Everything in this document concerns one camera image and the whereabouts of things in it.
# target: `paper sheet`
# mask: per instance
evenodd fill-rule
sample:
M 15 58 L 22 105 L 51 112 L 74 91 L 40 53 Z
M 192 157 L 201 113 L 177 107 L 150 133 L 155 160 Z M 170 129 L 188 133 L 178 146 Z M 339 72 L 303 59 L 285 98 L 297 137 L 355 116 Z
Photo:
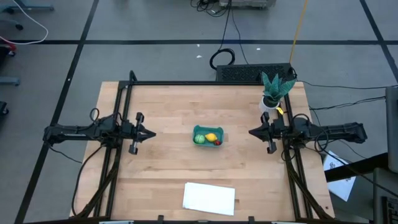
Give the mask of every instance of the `paper sheet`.
M 186 183 L 182 207 L 222 215 L 234 215 L 235 189 Z
M 329 153 L 339 160 L 343 161 L 345 164 L 348 164 L 344 159 L 340 159 L 336 154 L 329 151 Z M 325 160 L 323 161 L 323 170 L 329 170 L 335 167 L 342 166 L 343 164 L 339 162 L 337 159 L 327 155 Z M 351 177 L 344 180 L 337 180 L 328 183 L 328 189 L 333 194 L 337 195 L 339 198 L 343 199 L 344 201 L 348 201 L 349 194 L 353 189 L 355 177 Z

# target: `black metal frame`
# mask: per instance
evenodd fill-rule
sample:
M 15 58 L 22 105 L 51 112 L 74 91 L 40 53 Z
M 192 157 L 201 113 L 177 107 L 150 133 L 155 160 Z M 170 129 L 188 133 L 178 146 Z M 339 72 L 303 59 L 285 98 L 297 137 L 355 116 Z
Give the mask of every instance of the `black metal frame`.
M 123 91 L 126 89 L 126 98 L 124 101 L 124 108 L 123 108 L 123 119 L 127 119 L 127 114 L 128 114 L 128 109 L 130 105 L 130 99 L 131 99 L 131 93 L 134 85 L 236 85 L 236 86 L 241 86 L 241 85 L 262 85 L 262 83 L 259 82 L 202 82 L 202 81 L 191 81 L 191 82 L 184 82 L 184 81 L 137 81 L 136 76 L 134 75 L 133 72 L 130 72 L 130 80 L 128 81 L 119 81 L 118 84 L 118 92 L 116 94 L 116 100 L 114 104 L 114 110 L 113 112 L 118 112 L 120 110 L 120 104 L 121 104 L 121 98 Z M 293 114 L 292 114 L 292 108 L 290 105 L 290 98 L 288 95 L 285 96 L 285 107 L 287 110 L 287 117 L 289 120 L 289 124 L 291 124 L 293 121 Z M 112 169 L 108 172 L 109 168 L 109 163 L 111 160 L 111 151 L 113 150 L 110 147 L 106 148 L 105 156 L 104 156 L 104 162 L 103 162 L 103 167 L 101 171 L 101 177 L 99 180 L 99 186 L 100 188 L 97 190 L 91 201 L 94 201 L 96 203 L 93 204 L 92 207 L 90 207 L 90 210 L 87 210 L 81 215 L 80 217 L 75 217 L 67 220 L 54 220 L 54 221 L 47 221 L 47 222 L 37 222 L 37 223 L 42 223 L 42 224 L 61 224 L 61 223 L 98 223 L 99 221 L 110 221 L 111 213 L 112 213 L 112 208 L 113 208 L 113 200 L 114 200 L 114 194 L 116 190 L 116 182 L 117 182 L 117 176 L 118 176 L 118 169 L 119 169 L 119 162 L 121 158 L 121 150 L 122 150 L 122 139 L 119 139 L 120 141 L 120 146 L 115 148 L 116 154 L 114 157 L 114 163 Z M 288 145 L 286 145 L 287 142 L 283 141 L 284 149 L 287 149 Z M 290 157 L 289 150 L 284 151 L 286 157 Z M 303 169 L 303 164 L 302 164 L 302 158 L 300 155 L 300 150 L 295 149 L 296 153 L 296 163 L 297 163 L 297 170 L 298 170 L 298 177 L 301 180 L 301 187 L 307 187 L 305 183 L 305 174 L 304 174 L 304 169 Z M 287 170 L 294 170 L 294 167 L 292 165 L 291 161 L 286 162 Z M 34 170 L 34 173 L 32 174 L 32 179 L 33 178 L 39 178 L 41 169 L 39 170 Z M 305 205 L 305 213 L 306 213 L 306 218 L 302 218 L 300 215 L 300 206 L 299 206 L 299 200 L 297 197 L 297 190 L 296 190 L 296 181 L 294 178 L 289 176 L 289 187 L 290 187 L 290 194 L 292 197 L 292 205 L 293 205 L 293 210 L 294 210 L 294 216 L 295 216 L 295 221 L 296 222 L 307 222 L 307 223 L 340 223 L 340 221 L 337 220 L 320 220 L 320 219 L 313 219 L 312 215 L 312 208 L 310 206 L 310 203 L 308 202 L 307 198 L 303 197 L 304 205 Z M 102 193 L 105 191 L 107 186 L 110 183 L 110 188 L 109 188 L 109 197 L 108 201 L 106 204 L 106 210 L 105 210 L 105 216 L 100 216 L 100 210 L 102 206 Z M 25 194 L 24 200 L 22 202 L 22 205 L 20 207 L 20 212 L 23 214 L 26 214 L 27 209 L 29 208 L 30 200 L 32 196 L 29 195 L 27 196 Z M 88 215 L 90 212 L 94 210 L 93 212 L 93 217 L 88 218 Z M 236 223 L 236 224 L 247 224 L 249 223 L 271 223 L 271 222 L 259 222 L 259 221 L 254 221 L 254 217 L 248 217 L 249 221 L 242 221 L 242 222 L 214 222 L 214 221 L 208 221 L 208 223 Z M 193 223 L 193 222 L 200 222 L 200 221 L 163 221 L 163 216 L 159 215 L 158 220 L 135 220 L 134 223 L 153 223 L 153 224 L 161 224 L 161 223 Z M 23 223 L 23 220 L 19 222 L 19 220 L 16 220 L 16 223 Z

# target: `wooden tabletop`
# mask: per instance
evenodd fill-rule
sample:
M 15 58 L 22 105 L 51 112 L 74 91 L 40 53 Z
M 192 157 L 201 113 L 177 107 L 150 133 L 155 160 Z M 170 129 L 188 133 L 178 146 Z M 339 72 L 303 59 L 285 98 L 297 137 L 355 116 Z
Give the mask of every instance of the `wooden tabletop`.
M 117 87 L 117 82 L 102 84 L 97 108 L 103 116 L 113 111 Z M 294 220 L 288 175 L 280 158 L 282 143 L 277 141 L 278 150 L 267 154 L 267 143 L 248 133 L 261 125 L 258 104 L 262 89 L 134 86 L 129 119 L 134 121 L 136 113 L 142 112 L 143 125 L 157 135 L 139 144 L 136 156 L 128 153 L 131 141 L 124 141 L 112 219 L 156 220 L 158 215 L 164 215 L 165 220 L 246 221 L 248 216 L 254 216 L 256 221 Z M 289 95 L 293 114 L 310 116 L 303 83 L 296 83 Z M 223 145 L 219 149 L 195 146 L 192 131 L 197 124 L 221 126 Z M 90 141 L 85 158 L 98 146 L 98 142 Z M 75 200 L 77 211 L 98 188 L 104 152 L 103 149 L 90 159 L 81 174 Z M 302 160 L 309 191 L 334 217 L 320 156 L 302 149 Z M 235 188 L 234 216 L 182 208 L 186 182 Z M 305 217 L 302 194 L 298 188 L 297 192 L 301 216 Z

